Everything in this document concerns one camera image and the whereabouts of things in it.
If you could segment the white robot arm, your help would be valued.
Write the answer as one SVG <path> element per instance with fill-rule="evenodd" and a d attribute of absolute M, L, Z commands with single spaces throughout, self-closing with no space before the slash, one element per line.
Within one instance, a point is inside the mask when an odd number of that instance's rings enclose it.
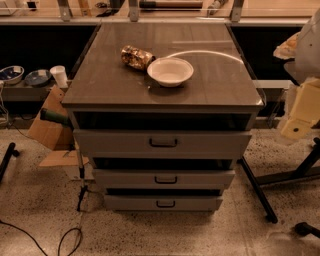
<path fill-rule="evenodd" d="M 303 138 L 320 120 L 320 10 L 300 32 L 277 46 L 273 56 L 287 60 L 287 72 L 299 83 L 296 97 L 280 134 Z"/>

